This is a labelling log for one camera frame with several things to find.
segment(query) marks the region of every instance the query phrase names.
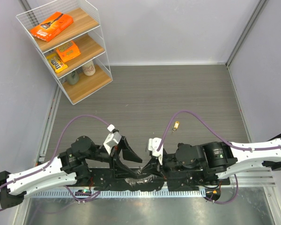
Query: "white wire rack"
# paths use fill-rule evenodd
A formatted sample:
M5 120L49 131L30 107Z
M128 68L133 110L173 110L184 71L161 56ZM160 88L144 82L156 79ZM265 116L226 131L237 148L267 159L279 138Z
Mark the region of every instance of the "white wire rack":
M41 47L38 44L39 41L36 41L35 38L33 38L33 36L30 33L30 30L33 27L39 25L44 20L46 20L49 16L51 16L55 12L61 12L61 13L64 13L64 14L69 13L70 14L72 11L74 11L78 8L81 8L83 10L83 13L86 13L89 16L91 16L97 22L96 25L89 28L89 29L85 29L82 32L77 33L77 35L75 35L73 37L66 38L66 39L60 41L60 43L58 42L56 45L53 45L52 47L50 47L48 49L41 50ZM30 38L30 40L34 44L37 52L41 56L45 65L48 67L51 75L54 77L58 86L61 88L61 90L64 92L66 97L69 99L69 101L73 105L75 105L79 101L87 98L89 95L91 95L92 93L94 93L95 91L99 90L100 88L102 88L103 86L106 85L106 84L104 84L104 85L100 86L95 91L88 94L86 97L84 96L79 101L74 102L71 99L71 96L67 93L67 90L63 86L63 83L65 81L64 77L67 74L73 72L74 70L78 70L78 73L82 72L81 66L83 64L85 64L85 63L87 63L91 60L94 60L94 63L97 64L108 75L108 77L111 78L109 82L112 81L112 75L111 75L109 60L108 60L108 56L107 56L105 41L104 41L104 37L103 37L102 27L100 26L101 23L100 23L99 12L98 12L98 9L96 7L94 7L87 0L55 0L55 1L52 1L48 4L45 4L43 6L34 8L30 11L21 13L21 14L17 15L16 18L18 19L18 21L23 26L23 28L25 30L25 33L28 35L28 37ZM71 69L68 70L67 73L63 74L62 76L60 76L59 74L56 74L54 72L54 70L52 69L52 67L50 66L48 60L46 59L46 55L51 53L57 46L62 45L63 43L65 43L69 40L74 40L74 42L75 42L75 39L78 38L79 36L82 36L82 35L89 35L98 45L100 45L104 49L104 51L95 55L91 59L89 57L85 58L85 60L82 60L80 65L72 66Z

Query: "metal frame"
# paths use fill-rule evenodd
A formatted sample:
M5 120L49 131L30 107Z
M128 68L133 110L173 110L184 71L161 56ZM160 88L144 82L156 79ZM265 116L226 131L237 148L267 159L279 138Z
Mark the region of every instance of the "metal frame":
M263 11L264 7L266 6L268 0L259 0L259 2L257 3L253 14L251 15L248 23L245 26L245 29L243 31L243 33L241 34L241 36L239 37L234 49L232 50L231 55L228 58L228 61L226 63L227 68L230 67L234 57L236 56L237 52L239 51L241 45L243 44L244 40L247 38L250 30L252 29L252 27L254 26L256 20L258 19L259 15L261 14L261 12Z
M75 193L79 189L85 189L86 187L71 187L71 191ZM162 187L160 191L102 191L98 198L183 198L183 197L206 197L204 188L200 188L199 191L173 191L169 192L166 185ZM72 198L68 190L65 188L55 188L48 191L37 193L32 198Z
M226 63L229 75L231 77L232 85L234 87L234 92L235 92L237 104L238 104L238 107L240 109L242 119L244 121L244 126L245 126L245 129L246 129L249 141L251 141L250 132L249 132L249 129L247 127L245 117L244 117L244 115L241 111L242 107L241 107L240 102L238 101L237 90L235 88L234 81L233 81L232 76L230 74L229 67L230 67L235 55L237 54L238 50L240 49L242 43L244 42L244 40L248 36L248 33L252 29L254 23L256 22L259 14L262 12L262 10L265 7L267 2L268 2L268 0L260 0L259 1L259 3L257 4L250 20L248 21L248 23L246 25L241 37L239 38L234 50L232 51L232 53L231 53L231 55L230 55L230 57L229 57L229 59ZM105 67L106 70L108 70L110 72L111 70L110 70L110 64L109 64L109 61L108 61L108 57L107 57L107 63L108 63L109 69L107 69L107 67L105 65L104 65L104 67ZM45 129L45 132L44 132L44 138L43 138L43 141L42 141L42 144L41 144L41 147L40 147L40 153L39 153L39 157L40 157L39 159L40 160L42 160L44 158L45 153L46 153L46 149L47 149L48 142L49 142L49 139L50 139L50 135L51 135L54 119L55 119L55 116L56 116L56 111L57 111L57 108L58 108L60 96L61 96L61 91L57 87L55 95L53 97L53 101L52 101L51 113L49 115L47 126L46 126L46 129ZM265 191L265 194L267 196L267 200L268 200L268 203L270 205L270 209L271 209L274 221L275 221L276 224L281 224L281 205L278 201L279 197L277 196L277 188L275 187L275 183L274 183L274 180L273 180L273 177L272 177L272 174L271 174L270 170L265 169L265 170L255 170L255 171L250 171L250 172L243 172L243 173L239 173L237 176L238 176L238 181L239 181L240 187L260 187L260 186L264 187L264 191ZM230 181L231 181L231 187L233 187L234 183L235 183L234 177L231 177ZM17 213L15 215L15 219L14 219L14 225L23 225L24 219L25 219L25 216L26 216L26 212L28 210L29 202L30 202L30 199L27 199L27 200L24 200L24 202L19 205L19 207L17 209Z
M26 0L19 0L23 6L24 9L29 9L30 6L27 3ZM97 28L100 28L101 34L98 34L97 32L95 32L101 39L102 39L102 44L101 46L103 46L104 48L104 52L102 52L101 54L93 57L92 59L89 59L88 61L84 62L83 64L81 64L80 66L72 69L71 71L69 71L68 73L64 74L61 77L57 77L54 70L52 69L52 67L50 66L48 60L46 59L46 54L49 53L51 50L53 50L54 48L56 48L57 46L60 46L62 44L64 44L65 42L69 41L69 40L65 40L63 43L60 43L59 45L46 50L46 51L42 51L38 44L36 43L36 41L34 40L33 36L30 34L29 30L34 27L35 25L39 24L38 21L43 21L45 20L48 16L50 16L51 14L53 14L54 12L56 12L57 10L62 12L62 13L67 13L71 10L74 10L76 8L82 8L86 13L88 13L91 17L93 17L95 20L97 20L97 22L99 23L98 26L91 28L79 35L76 35L75 37L69 39L69 40L73 40L83 34L86 34L92 30L95 30ZM102 31L102 27L101 27L101 21L100 21L100 17L99 17L99 12L98 9L96 7L94 7L92 4L90 4L87 0L55 0L52 1L50 3L47 3L43 6L34 8L34 9L30 9L24 13L18 14L16 16L17 20L20 22L20 24L22 25L22 27L24 28L24 30L26 31L25 33L28 35L29 39L32 41L32 43L34 44L34 47L36 48L38 54L41 56L42 60L44 61L45 65L48 67L51 75L53 76L53 78L55 79L56 83L58 84L58 86L60 87L60 89L64 92L64 94L66 95L66 97L68 98L68 100L73 104L77 104L78 102L82 101L83 99L87 98L88 96L90 96L91 94L95 93L97 90L101 89L97 89L96 91L92 92L91 94L87 95L86 97L84 97L82 100L76 102L75 104L72 102L72 100L70 99L69 95L67 94L66 90L64 89L62 82L64 81L63 77L65 77L66 75L68 75L69 73L73 72L74 70L79 69L82 65L84 65L85 63L90 62L91 60L96 60L99 56L104 56L105 60L104 63L102 63L100 60L99 63L97 63L97 65L101 68L104 69L106 68L106 70L104 70L107 75L111 78L111 81L113 81L112 79L112 74L111 74L111 69L110 69L110 65L109 65L109 59L108 59L108 55L107 55L107 51L106 51L106 45L105 45L105 41L104 41L104 37L103 37L103 31Z

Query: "white cable clip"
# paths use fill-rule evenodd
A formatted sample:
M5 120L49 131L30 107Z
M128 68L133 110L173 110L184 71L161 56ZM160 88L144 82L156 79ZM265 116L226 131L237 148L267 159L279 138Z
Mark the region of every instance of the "white cable clip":
M110 124L108 127L107 127L107 129L111 132L111 131L113 131L114 130L114 125L112 125L112 124Z

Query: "orange snack bag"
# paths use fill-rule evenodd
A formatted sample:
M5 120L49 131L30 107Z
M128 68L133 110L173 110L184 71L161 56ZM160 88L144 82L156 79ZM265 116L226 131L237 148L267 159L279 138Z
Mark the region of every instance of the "orange snack bag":
M72 23L71 16L56 12L40 25L32 28L30 33L32 36L48 42Z
M55 50L63 62L67 62L81 54L74 41L68 41Z

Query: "gray floor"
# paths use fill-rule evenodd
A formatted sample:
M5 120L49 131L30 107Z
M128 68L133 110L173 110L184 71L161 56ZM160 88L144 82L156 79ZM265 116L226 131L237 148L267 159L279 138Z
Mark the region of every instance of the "gray floor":
M198 113L215 131L234 142L247 142L241 115L226 67L217 66L139 66L113 67L114 81L77 105L62 95L47 150L53 153L63 127L80 114L95 114L113 123L128 139L133 150L149 160L145 152L151 137L161 137L173 115L181 109ZM168 135L164 148L175 152L178 142L202 144L217 139L195 118L181 114L179 129ZM98 121L83 118L66 131L59 152L75 139L87 135L97 144L107 129ZM128 166L139 166L127 163ZM89 166L102 163L89 162ZM221 201L233 195L223 190ZM65 199L32 199L26 222L40 203L46 211L56 211ZM83 206L74 205L61 214L37 213L34 225L43 224L273 224L262 188L240 188L238 198L229 205L215 205L202 198L99 199Z
M247 142L229 74L224 65L210 66L131 66L112 67L114 81L87 99L71 105L62 95L53 126L46 160L53 154L63 127L81 114L95 114L114 124L127 137L132 149L143 159L149 138L161 137L171 116L181 109L198 113L216 132L234 142ZM169 135L168 153L177 143L203 144L217 141L204 126L188 114L181 114L179 129ZM108 131L104 124L81 118L71 125L61 141L59 152L77 137L89 136L102 144ZM128 166L140 164L127 162ZM102 166L91 162L90 166Z

